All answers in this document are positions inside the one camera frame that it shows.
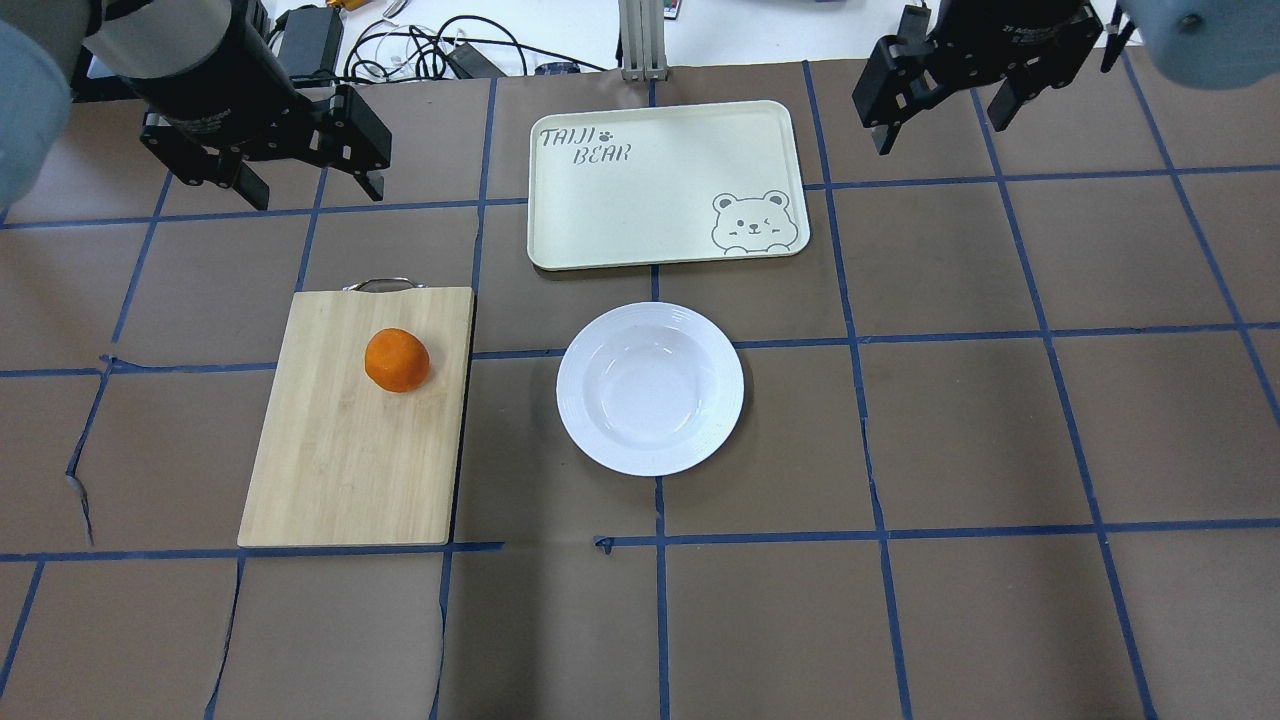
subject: bear illustration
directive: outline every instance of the bear illustration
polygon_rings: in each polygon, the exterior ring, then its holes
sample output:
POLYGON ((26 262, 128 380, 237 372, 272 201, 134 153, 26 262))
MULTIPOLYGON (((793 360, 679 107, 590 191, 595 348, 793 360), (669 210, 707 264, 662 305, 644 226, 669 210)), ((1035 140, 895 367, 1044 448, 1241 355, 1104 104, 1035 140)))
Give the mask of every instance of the bear illustration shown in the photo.
POLYGON ((782 252, 800 237, 800 229, 787 214, 791 200, 771 190, 764 197, 737 199, 727 192, 716 196, 716 228, 712 242, 724 255, 782 252))

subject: white plate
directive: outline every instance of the white plate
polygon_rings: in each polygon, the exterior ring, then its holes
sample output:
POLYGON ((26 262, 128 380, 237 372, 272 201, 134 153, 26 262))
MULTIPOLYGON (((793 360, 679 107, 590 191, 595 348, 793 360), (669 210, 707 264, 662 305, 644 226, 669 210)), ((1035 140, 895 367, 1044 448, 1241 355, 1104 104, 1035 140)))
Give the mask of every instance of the white plate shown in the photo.
POLYGON ((561 420, 593 460, 628 475, 701 462, 742 410, 742 365, 710 320, 680 305, 636 302, 591 320, 556 379, 561 420))

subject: orange fruit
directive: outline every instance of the orange fruit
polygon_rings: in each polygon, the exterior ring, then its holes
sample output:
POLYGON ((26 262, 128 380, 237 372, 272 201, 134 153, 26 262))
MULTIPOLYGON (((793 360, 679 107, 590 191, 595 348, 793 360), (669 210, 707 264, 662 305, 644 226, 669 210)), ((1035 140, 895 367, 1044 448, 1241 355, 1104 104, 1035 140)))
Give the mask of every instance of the orange fruit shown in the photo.
POLYGON ((378 331, 365 347, 365 374, 383 389, 408 392, 426 382, 430 372, 426 346, 399 328, 378 331))

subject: blue tape line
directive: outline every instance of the blue tape line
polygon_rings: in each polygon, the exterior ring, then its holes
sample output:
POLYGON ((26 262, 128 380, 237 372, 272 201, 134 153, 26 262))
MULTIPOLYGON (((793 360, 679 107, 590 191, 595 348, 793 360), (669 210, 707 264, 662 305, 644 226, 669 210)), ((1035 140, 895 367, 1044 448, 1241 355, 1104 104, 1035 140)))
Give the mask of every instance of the blue tape line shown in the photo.
POLYGON ((1080 473, 1080 483, 1089 505, 1089 516, 1093 519, 1093 528, 1102 553, 1102 565, 1106 569, 1107 583, 1111 587, 1111 598, 1115 603, 1116 618, 1120 623, 1120 632, 1124 637, 1125 650, 1129 653, 1129 664, 1133 669, 1134 682, 1138 685, 1138 696, 1142 698, 1143 712, 1148 719, 1156 717, 1155 703, 1151 698, 1151 688, 1147 684, 1147 675, 1142 666, 1142 657, 1138 652, 1138 643, 1133 635, 1133 626, 1129 623, 1129 610, 1124 600, 1124 591, 1120 587, 1120 577, 1116 573, 1115 559, 1111 556, 1111 546, 1107 542, 1106 527, 1102 521, 1102 510, 1093 488, 1093 478, 1089 473, 1089 464, 1084 457, 1084 445, 1080 441, 1079 428, 1075 423, 1075 413, 1071 409, 1071 400, 1066 392, 1066 382, 1062 378, 1062 368, 1059 364, 1057 350, 1053 347, 1053 333, 1050 331, 1048 319, 1044 314, 1044 305, 1041 302, 1039 290, 1036 286, 1036 275, 1032 272, 1030 256, 1023 243, 1021 228, 1018 224, 1018 215, 1014 213, 1014 204, 1009 195, 1009 186, 1004 181, 1004 170, 1000 167, 1000 156, 996 152, 996 143, 991 137, 991 128, 987 126, 987 117, 982 110, 975 90, 969 91, 974 113, 978 114, 978 127, 982 129, 983 142, 987 145, 987 155, 991 158, 992 170, 996 173, 996 186, 1000 190, 1000 199, 1005 206, 1005 215, 1009 219, 1009 229, 1012 233, 1014 247, 1018 250, 1018 261, 1021 264, 1023 275, 1027 279, 1027 291, 1030 293, 1032 305, 1036 309, 1036 322, 1039 324, 1043 336, 1044 352, 1048 355, 1050 370, 1053 374, 1053 384, 1057 389, 1057 398, 1062 406, 1062 415, 1066 420, 1066 430, 1071 438, 1071 450, 1075 454, 1075 464, 1080 473))
POLYGON ((119 357, 110 357, 114 373, 120 375, 152 375, 165 373, 255 373, 274 370, 275 363, 233 363, 229 365, 138 365, 119 357))
MULTIPOLYGON (((822 154, 822 164, 823 167, 827 165, 827 155, 824 154, 822 154)), ((923 187, 929 184, 973 184, 973 183, 987 183, 987 182, 996 182, 996 178, 978 176, 978 177, 952 177, 952 178, 910 178, 910 179, 891 179, 891 181, 851 181, 851 182, 827 181, 823 183, 823 187, 826 190, 863 190, 868 187, 923 187)))
POLYGON ((973 340, 1027 340, 1039 338, 1039 331, 995 331, 977 333, 916 333, 869 334, 858 338, 859 345, 893 345, 909 342, 964 342, 973 340))
POLYGON ((122 560, 218 560, 225 557, 348 557, 366 555, 434 555, 498 552, 502 542, 445 544, 365 544, 311 547, 216 547, 188 550, 101 550, 81 552, 6 552, 0 562, 105 562, 122 560))
POLYGON ((0 667, 0 697, 9 684, 9 673, 13 671, 13 660, 18 656, 18 646, 22 644, 22 633, 27 629, 27 619, 31 618, 31 606, 36 602, 36 591, 40 588, 40 578, 45 574, 45 564, 36 562, 36 569, 31 573, 31 584, 27 585, 27 597, 22 601, 22 612, 18 623, 13 626, 13 637, 9 639, 9 652, 4 656, 4 667, 0 667))
POLYGON ((243 220, 246 218, 288 218, 294 215, 310 215, 310 208, 294 208, 284 210, 232 210, 227 213, 186 213, 180 215, 163 215, 159 223, 193 223, 201 220, 243 220))
POLYGON ((500 350, 492 352, 472 352, 472 360, 518 360, 522 357, 563 357, 563 347, 545 350, 500 350))
MULTIPOLYGON (((620 546, 643 538, 614 538, 620 546)), ((780 542, 860 542, 884 539, 883 530, 796 530, 781 533, 707 533, 668 536, 667 544, 764 544, 780 542)))
POLYGON ((129 316, 129 306, 133 304, 133 293, 138 290, 138 281, 142 278, 142 265, 147 261, 147 252, 151 250, 151 240, 156 234, 156 220, 160 218, 160 209, 164 208, 165 197, 169 196, 169 186, 173 182, 173 173, 165 173, 164 184, 160 186, 160 197, 156 199, 156 208, 147 220, 147 234, 142 238, 142 247, 138 250, 138 260, 133 264, 133 274, 129 277, 129 288, 124 291, 124 302, 120 304, 120 314, 115 320, 115 329, 111 331, 111 345, 120 342, 120 333, 124 332, 124 320, 129 316))
POLYGON ((239 588, 244 580, 244 556, 236 559, 236 591, 232 593, 232 614, 227 619, 227 635, 223 638, 223 661, 218 665, 218 676, 214 679, 214 691, 205 703, 205 720, 214 720, 214 710, 218 708, 218 691, 223 687, 223 673, 227 671, 227 656, 232 650, 232 630, 236 628, 236 609, 239 606, 239 588))
POLYGON ((84 443, 88 442, 88 434, 93 429, 93 420, 97 419, 97 410, 102 405, 102 397, 106 395, 106 383, 111 379, 111 360, 104 357, 106 361, 106 368, 99 377, 97 392, 93 393, 93 404, 90 405, 88 416, 84 419, 84 428, 81 429, 79 438, 76 439, 76 447, 72 450, 70 459, 67 460, 67 480, 72 484, 72 488, 79 495, 81 515, 84 521, 84 542, 90 546, 93 544, 93 518, 90 515, 88 505, 88 492, 84 488, 84 483, 79 479, 79 459, 81 454, 84 452, 84 443))
MULTIPOLYGON (((1129 76, 1129 83, 1133 85, 1133 91, 1138 96, 1138 104, 1142 106, 1142 113, 1147 117, 1147 124, 1151 127, 1151 135, 1156 138, 1156 147, 1160 149, 1160 156, 1165 160, 1165 167, 1172 170, 1174 159, 1169 154, 1169 147, 1165 146, 1165 138, 1160 133, 1160 127, 1156 124, 1156 115, 1151 111, 1151 105, 1147 104, 1147 96, 1142 91, 1142 85, 1138 83, 1138 74, 1133 70, 1133 63, 1129 61, 1128 54, 1121 54, 1120 59, 1124 61, 1125 73, 1129 76)), ((1192 231, 1196 233, 1196 241, 1201 246, 1201 252, 1204 254, 1204 261, 1208 263, 1208 269, 1213 273, 1213 281, 1217 282, 1217 288, 1222 293, 1222 300, 1226 302, 1226 307, 1231 313, 1231 319, 1235 320, 1235 327, 1240 332, 1240 340, 1244 342, 1244 350, 1249 354, 1249 361, 1253 364, 1253 372, 1258 375, 1258 383, 1262 386, 1262 393, 1267 398, 1267 405, 1271 406, 1271 416, 1275 423, 1280 425, 1280 401, 1277 401, 1275 389, 1271 387, 1271 379, 1267 378, 1266 368, 1262 366, 1262 359, 1258 356, 1258 350, 1253 346, 1253 338, 1249 337, 1249 331, 1245 328, 1244 315, 1240 314, 1240 307, 1235 304, 1235 299, 1231 296, 1231 288, 1226 286, 1226 275, 1222 274, 1222 268, 1219 266, 1217 259, 1213 258, 1213 249, 1210 247, 1208 237, 1204 234, 1204 228, 1201 227, 1199 218, 1196 217, 1196 210, 1192 208, 1192 201, 1187 196, 1187 190, 1183 187, 1183 181, 1179 178, 1178 173, 1172 174, 1172 181, 1174 191, 1178 192, 1178 200, 1183 204, 1183 211, 1187 213, 1187 220, 1190 223, 1192 231)))
POLYGON ((449 583, 453 579, 453 553, 444 553, 444 565, 440 569, 440 662, 435 669, 435 693, 431 697, 431 712, 429 720, 438 720, 440 716, 440 687, 444 684, 444 639, 445 628, 449 620, 449 583))
POLYGON ((662 720, 671 720, 671 643, 667 633, 667 501, 663 497, 662 475, 653 479, 653 509, 655 512, 654 552, 658 569, 658 711, 662 720))
POLYGON ((346 213, 394 213, 396 210, 442 210, 445 208, 475 208, 479 200, 434 200, 430 202, 388 202, 378 205, 339 205, 317 208, 321 215, 342 215, 346 213))
MULTIPOLYGON (((484 146, 480 155, 480 197, 476 201, 476 240, 475 249, 471 256, 471 290, 479 295, 480 292, 480 261, 484 252, 484 219, 485 219, 485 205, 488 204, 489 196, 489 159, 493 151, 493 118, 494 108, 498 102, 498 79, 492 78, 489 81, 489 104, 485 111, 485 127, 484 127, 484 146)), ((476 324, 475 318, 471 318, 471 340, 468 347, 475 347, 476 324)), ((462 393, 462 421, 458 430, 458 459, 453 466, 453 506, 449 509, 449 544, 456 544, 453 542, 454 533, 457 532, 457 519, 458 519, 458 492, 462 486, 462 442, 466 439, 467 428, 467 406, 470 406, 471 395, 471 363, 476 360, 476 355, 472 354, 467 360, 467 379, 465 389, 462 393)), ((440 687, 444 684, 444 638, 448 633, 448 620, 449 620, 449 588, 453 579, 453 552, 444 553, 443 568, 440 571, 440 594, 438 598, 440 606, 440 664, 436 670, 435 679, 435 692, 431 697, 431 712, 429 715, 430 720, 436 720, 440 714, 440 687)))
MULTIPOLYGON (((818 110, 818 92, 813 85, 813 70, 809 60, 800 63, 804 70, 805 90, 809 94, 809 111, 813 114, 813 128, 818 141, 818 158, 822 161, 822 182, 826 184, 827 222, 831 224, 831 249, 836 263, 836 282, 840 286, 840 304, 845 315, 849 356, 854 368, 854 397, 858 401, 858 424, 863 442, 863 459, 867 464, 867 487, 870 493, 872 515, 876 519, 876 532, 884 533, 884 511, 881 507, 879 492, 876 489, 876 471, 872 465, 872 448, 867 442, 867 392, 863 386, 863 361, 858 350, 858 329, 854 324, 854 311, 849 300, 849 283, 845 275, 845 258, 840 240, 840 222, 836 218, 836 199, 831 182, 831 163, 827 159, 827 138, 822 128, 822 113, 818 110)), ((888 615, 890 642, 893 648, 893 670, 897 675, 897 696, 904 720, 911 720, 911 692, 906 676, 906 659, 902 651, 902 630, 897 614, 897 593, 893 588, 893 566, 888 553, 888 538, 881 541, 881 578, 884 583, 884 609, 888 615)))
POLYGON ((1280 518, 1238 518, 1228 520, 1147 520, 1108 523, 1108 533, 1169 533, 1181 530, 1254 530, 1280 528, 1280 518))
POLYGON ((480 199, 476 201, 476 246, 471 258, 471 290, 480 292, 480 259, 484 252, 484 217, 489 202, 489 158, 493 152, 493 117, 498 104, 498 78, 489 81, 489 109, 484 120, 484 151, 480 158, 480 199))
POLYGON ((320 220, 320 202, 324 200, 324 186, 329 178, 329 168, 320 168, 320 179, 316 181, 316 195, 311 200, 311 210, 307 214, 307 237, 302 243, 302 259, 298 260, 298 279, 293 282, 293 292, 302 292, 302 286, 307 281, 307 266, 311 265, 311 243, 316 237, 316 223, 320 220))
POLYGON ((1166 169, 1152 170, 1100 170, 1093 173, 1024 173, 1016 176, 1002 176, 1005 182, 1042 182, 1066 179, 1115 179, 1115 178, 1151 178, 1165 177, 1166 169))
POLYGON ((70 375, 96 375, 97 368, 47 368, 41 370, 0 370, 0 378, 63 378, 70 375))
MULTIPOLYGON (((476 337, 476 324, 475 318, 471 320, 471 340, 468 341, 468 347, 475 345, 476 337)), ((467 377, 463 382, 462 389, 462 421, 461 429, 458 430, 458 460, 453 466, 453 505, 449 506, 449 543, 454 542, 454 537, 458 529, 458 495, 462 488, 462 448, 466 441, 467 433, 467 407, 471 405, 471 361, 467 363, 467 377)), ((431 712, 429 719, 434 720, 439 717, 440 712, 440 685, 444 680, 444 637, 445 628, 448 626, 449 618, 449 584, 453 579, 453 552, 444 553, 444 564, 440 570, 440 596, 438 603, 440 606, 440 662, 435 673, 435 693, 431 698, 431 712)))
POLYGON ((63 228, 92 228, 99 225, 145 225, 151 218, 97 218, 92 220, 33 220, 27 223, 6 223, 0 229, 40 231, 63 228))
POLYGON ((890 538, 902 539, 943 539, 943 538, 1016 538, 1027 536, 1092 536, 1097 532, 1089 525, 1011 525, 1006 528, 920 528, 890 530, 890 538))
POLYGON ((1110 337, 1126 334, 1185 334, 1185 333, 1220 333, 1234 332, 1235 325, 1229 323, 1206 325, 1152 325, 1147 328, 1082 328, 1068 331, 1052 331, 1053 337, 1110 337))
POLYGON ((1280 165, 1220 165, 1212 168, 1175 168, 1179 176, 1229 176, 1235 173, 1275 173, 1280 165))
POLYGON ((824 347, 836 346, 846 347, 849 345, 849 338, 846 337, 803 337, 803 338, 790 338, 790 340, 737 340, 731 343, 737 350, 756 350, 767 347, 824 347))

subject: cutting board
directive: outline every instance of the cutting board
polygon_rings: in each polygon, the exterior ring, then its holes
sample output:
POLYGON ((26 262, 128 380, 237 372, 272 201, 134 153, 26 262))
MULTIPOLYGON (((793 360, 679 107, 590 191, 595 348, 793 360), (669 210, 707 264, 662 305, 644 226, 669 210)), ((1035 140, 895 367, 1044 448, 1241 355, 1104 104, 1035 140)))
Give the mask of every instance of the cutting board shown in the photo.
POLYGON ((294 295, 241 546, 448 542, 474 309, 466 287, 294 295), (431 356, 406 393, 365 375, 365 345, 392 327, 431 356))

